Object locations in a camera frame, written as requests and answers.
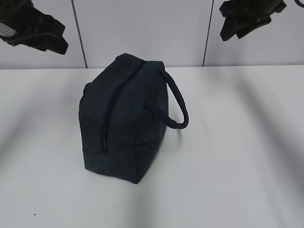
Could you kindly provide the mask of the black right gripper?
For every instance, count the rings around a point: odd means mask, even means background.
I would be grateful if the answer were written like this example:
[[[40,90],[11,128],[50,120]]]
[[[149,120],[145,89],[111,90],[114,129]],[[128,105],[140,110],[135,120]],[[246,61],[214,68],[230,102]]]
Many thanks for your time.
[[[228,41],[234,35],[239,39],[252,31],[269,24],[271,15],[286,8],[283,0],[228,0],[219,10],[225,17],[220,36]]]

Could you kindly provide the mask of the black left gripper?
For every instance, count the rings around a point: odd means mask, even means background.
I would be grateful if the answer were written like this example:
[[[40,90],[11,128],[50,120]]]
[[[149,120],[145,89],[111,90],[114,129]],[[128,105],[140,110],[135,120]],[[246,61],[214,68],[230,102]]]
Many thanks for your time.
[[[36,9],[30,0],[0,2],[0,39],[13,47],[25,45],[65,55],[65,28],[60,21]]]

